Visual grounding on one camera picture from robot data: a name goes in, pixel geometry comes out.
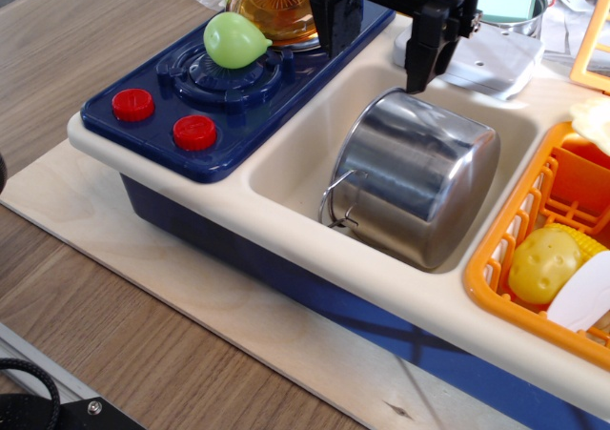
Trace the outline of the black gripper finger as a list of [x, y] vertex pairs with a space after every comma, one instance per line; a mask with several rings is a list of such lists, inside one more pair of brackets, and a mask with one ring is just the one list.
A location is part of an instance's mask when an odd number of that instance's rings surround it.
[[363, 0], [310, 0], [320, 47], [337, 57], [359, 35]]
[[424, 92], [436, 77], [445, 74], [461, 37], [463, 5], [428, 1], [412, 18], [406, 44], [406, 92]]

